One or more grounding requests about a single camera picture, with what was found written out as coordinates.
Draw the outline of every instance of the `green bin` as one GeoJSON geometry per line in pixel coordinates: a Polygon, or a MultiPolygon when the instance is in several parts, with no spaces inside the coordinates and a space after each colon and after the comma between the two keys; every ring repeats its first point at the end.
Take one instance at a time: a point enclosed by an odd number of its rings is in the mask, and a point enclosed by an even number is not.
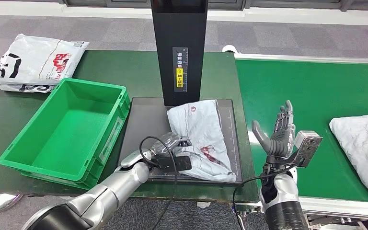
{"type": "Polygon", "coordinates": [[[0,157],[22,175],[94,187],[130,109],[126,88],[63,79],[0,157]]]}

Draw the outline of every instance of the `red logo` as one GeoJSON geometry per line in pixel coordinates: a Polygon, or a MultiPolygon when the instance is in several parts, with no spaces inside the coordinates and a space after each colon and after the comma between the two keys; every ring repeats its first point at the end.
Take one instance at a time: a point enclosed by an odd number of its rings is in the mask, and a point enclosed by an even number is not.
{"type": "Polygon", "coordinates": [[[56,54],[56,57],[53,60],[54,67],[56,68],[56,76],[54,79],[60,79],[61,73],[66,68],[70,57],[71,54],[56,54]]]}

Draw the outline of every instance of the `robotic arm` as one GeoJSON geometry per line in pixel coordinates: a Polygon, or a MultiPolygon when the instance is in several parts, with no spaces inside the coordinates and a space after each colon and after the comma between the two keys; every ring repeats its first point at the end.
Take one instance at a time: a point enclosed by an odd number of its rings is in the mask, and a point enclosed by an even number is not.
{"type": "MultiPolygon", "coordinates": [[[[161,137],[168,150],[188,141],[174,133],[161,137]]],[[[148,160],[164,162],[161,170],[170,172],[165,157],[167,149],[156,142],[150,149],[142,149],[148,160]]],[[[191,169],[188,157],[175,157],[178,170],[191,169]]],[[[151,166],[145,163],[139,150],[121,161],[113,174],[88,192],[63,204],[50,206],[35,213],[22,227],[22,230],[98,230],[118,210],[130,195],[149,178],[151,166]]]]}
{"type": "MultiPolygon", "coordinates": [[[[257,121],[252,122],[252,131],[267,153],[262,175],[290,167],[307,167],[322,141],[314,131],[300,131],[294,139],[293,118],[291,102],[286,101],[286,107],[280,107],[271,138],[260,130],[257,121]],[[293,145],[298,148],[294,153],[293,145]]],[[[259,197],[270,230],[308,229],[298,198],[297,183],[289,171],[262,179],[259,197]]]]}

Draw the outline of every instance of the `gray carpet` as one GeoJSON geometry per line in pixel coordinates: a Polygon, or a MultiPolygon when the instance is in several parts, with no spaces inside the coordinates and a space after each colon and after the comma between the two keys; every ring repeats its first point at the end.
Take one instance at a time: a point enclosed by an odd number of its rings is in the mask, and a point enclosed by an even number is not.
{"type": "MultiPolygon", "coordinates": [[[[89,49],[155,50],[151,20],[0,16],[0,56],[17,34],[91,42],[89,49]]],[[[319,57],[368,58],[368,26],[289,23],[208,22],[206,51],[234,45],[239,52],[319,57]]],[[[0,213],[0,230],[17,230],[37,210],[62,198],[25,197],[0,213]]],[[[107,223],[106,230],[151,229],[166,201],[130,199],[107,223]]],[[[160,230],[237,229],[228,204],[206,209],[195,202],[172,202],[160,230]]],[[[263,215],[249,215],[246,229],[267,229],[263,215]]]]}

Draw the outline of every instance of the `white package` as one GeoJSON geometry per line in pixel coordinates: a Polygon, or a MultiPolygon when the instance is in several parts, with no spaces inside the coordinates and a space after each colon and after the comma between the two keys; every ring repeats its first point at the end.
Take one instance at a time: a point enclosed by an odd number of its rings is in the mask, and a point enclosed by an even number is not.
{"type": "Polygon", "coordinates": [[[189,156],[192,169],[180,173],[198,179],[234,182],[223,139],[216,100],[187,103],[167,111],[172,132],[188,137],[192,146],[176,147],[175,156],[189,156]]]}
{"type": "Polygon", "coordinates": [[[0,58],[0,85],[56,85],[72,77],[88,44],[19,34],[0,58]]]}
{"type": "Polygon", "coordinates": [[[13,92],[42,92],[48,93],[54,89],[55,85],[5,85],[1,84],[0,89],[3,91],[13,92]]]}
{"type": "Polygon", "coordinates": [[[368,115],[334,118],[329,127],[368,188],[368,115]]]}

